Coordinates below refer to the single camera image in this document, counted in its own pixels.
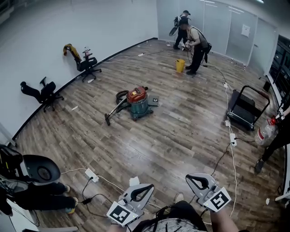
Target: yellow cloth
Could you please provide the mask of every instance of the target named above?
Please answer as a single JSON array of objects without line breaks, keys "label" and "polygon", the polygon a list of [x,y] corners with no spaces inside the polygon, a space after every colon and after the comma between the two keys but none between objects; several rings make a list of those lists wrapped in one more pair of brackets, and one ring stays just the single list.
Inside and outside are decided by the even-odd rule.
[{"label": "yellow cloth", "polygon": [[69,44],[66,44],[63,47],[63,55],[64,56],[67,55],[67,50],[69,50],[74,57],[78,57],[80,60],[82,60],[81,57],[80,57],[80,55],[77,53],[77,50],[75,49],[75,47],[72,46],[70,43]]}]

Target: black pants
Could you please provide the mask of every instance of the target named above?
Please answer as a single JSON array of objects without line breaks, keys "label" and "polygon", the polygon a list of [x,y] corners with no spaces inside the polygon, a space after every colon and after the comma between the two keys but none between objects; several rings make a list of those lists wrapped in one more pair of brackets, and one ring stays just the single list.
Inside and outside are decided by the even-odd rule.
[{"label": "black pants", "polygon": [[14,201],[26,210],[58,210],[74,208],[75,201],[72,197],[57,196],[66,191],[62,183],[51,183],[36,186],[29,184],[27,190],[14,194]]},{"label": "black pants", "polygon": [[262,156],[263,161],[267,161],[273,152],[287,144],[290,143],[289,131],[282,129],[277,134],[276,138],[271,142],[270,146],[266,149],[265,153]]},{"label": "black pants", "polygon": [[187,32],[186,32],[186,30],[178,29],[178,36],[177,36],[177,39],[175,42],[175,47],[177,47],[179,45],[181,39],[183,39],[183,43],[185,44],[187,41]]},{"label": "black pants", "polygon": [[180,218],[189,220],[193,225],[197,226],[201,231],[207,231],[203,220],[194,210],[194,208],[186,201],[179,201],[171,207],[170,213],[167,215],[157,216],[157,218],[152,220],[145,220],[138,224],[133,232],[141,232],[145,227],[151,226],[160,220],[166,218]]},{"label": "black pants", "polygon": [[190,65],[190,69],[193,72],[196,72],[201,64],[201,61],[203,60],[203,55],[205,53],[206,48],[202,48],[200,46],[194,47],[194,53],[192,58],[192,63]]}]

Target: wooden floor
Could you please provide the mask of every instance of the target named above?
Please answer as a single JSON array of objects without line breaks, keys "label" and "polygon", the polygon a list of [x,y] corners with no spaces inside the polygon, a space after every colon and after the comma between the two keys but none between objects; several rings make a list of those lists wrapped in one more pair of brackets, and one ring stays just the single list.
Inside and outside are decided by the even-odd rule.
[{"label": "wooden floor", "polygon": [[[189,201],[193,193],[185,182],[185,175],[211,174],[229,143],[229,131],[224,123],[227,108],[224,80],[214,68],[201,67],[195,77],[177,73],[175,61],[183,58],[188,64],[187,52],[175,51],[165,41],[149,41],[110,62],[140,53],[151,55],[103,63],[100,66],[103,72],[97,74],[97,80],[91,83],[77,80],[65,88],[61,92],[65,100],[56,103],[55,112],[40,111],[21,131],[17,137],[19,151],[47,156],[62,172],[90,168],[123,189],[129,186],[130,178],[138,176],[141,183],[154,184],[150,201],[161,207],[172,204],[177,192],[183,192]],[[248,84],[261,90],[265,83],[263,77],[259,79],[249,68],[244,71],[230,59],[210,54],[209,64],[223,72],[233,89],[240,90]],[[111,126],[107,126],[104,114],[116,105],[116,93],[136,86],[148,86],[149,94],[159,95],[159,107],[154,108],[154,114],[134,122],[129,112],[121,111],[111,118]],[[265,104],[262,97],[253,94],[252,98],[259,107]],[[270,98],[271,105],[259,119],[257,128],[266,116],[275,113],[277,105],[272,90]],[[236,137],[245,140],[253,140],[256,134],[235,126],[232,129]],[[239,229],[251,232],[278,230],[276,222],[280,217],[280,208],[274,199],[278,186],[283,184],[284,151],[277,150],[262,173],[255,175],[254,165],[263,151],[256,143],[240,140],[233,148],[238,186],[232,218]],[[214,178],[234,200],[231,153],[222,159]],[[60,180],[71,186],[71,196],[82,199],[81,192],[88,180],[84,170],[63,174]],[[96,193],[106,195],[111,201],[121,194],[103,180],[90,183],[85,196]],[[266,205],[267,198],[270,198],[269,205]],[[233,200],[226,207],[228,213]],[[192,205],[198,213],[203,211],[195,201]],[[100,196],[89,207],[105,215],[110,203]],[[147,205],[143,219],[152,218],[157,210]],[[38,212],[38,215],[43,227],[78,226],[82,232],[102,232],[109,225],[108,219],[91,215],[84,205],[79,205],[73,215],[63,211]],[[209,213],[203,218],[209,222]]]}]

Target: large plastic water bottle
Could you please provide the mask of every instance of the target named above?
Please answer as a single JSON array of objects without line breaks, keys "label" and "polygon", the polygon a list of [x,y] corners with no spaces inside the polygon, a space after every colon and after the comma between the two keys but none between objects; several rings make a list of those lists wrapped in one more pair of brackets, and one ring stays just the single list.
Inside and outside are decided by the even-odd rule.
[{"label": "large plastic water bottle", "polygon": [[276,136],[277,121],[275,118],[267,119],[267,122],[258,129],[255,141],[258,145],[265,145]]}]

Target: foot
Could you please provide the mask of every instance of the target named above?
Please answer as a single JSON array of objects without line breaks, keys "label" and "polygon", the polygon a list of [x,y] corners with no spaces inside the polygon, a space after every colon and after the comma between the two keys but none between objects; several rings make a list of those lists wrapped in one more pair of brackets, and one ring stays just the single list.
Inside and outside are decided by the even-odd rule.
[{"label": "foot", "polygon": [[177,203],[179,201],[184,201],[184,195],[182,192],[177,193],[175,198],[174,198],[174,203]]},{"label": "foot", "polygon": [[255,165],[255,172],[259,174],[262,171],[263,166],[264,166],[264,161],[262,159],[259,159]]},{"label": "foot", "polygon": [[65,212],[66,212],[67,214],[72,214],[72,213],[74,213],[74,211],[75,211],[75,209],[76,209],[76,206],[78,205],[78,199],[77,199],[77,198],[73,198],[73,199],[74,199],[74,201],[75,201],[74,208],[66,208],[66,209],[65,209]]},{"label": "foot", "polygon": [[71,188],[68,185],[65,185],[65,188],[66,188],[65,190],[66,193],[69,193],[69,191],[71,191]]},{"label": "foot", "polygon": [[195,75],[196,72],[194,72],[194,71],[192,71],[192,70],[189,70],[189,71],[186,72],[186,74],[187,74],[187,75]]}]

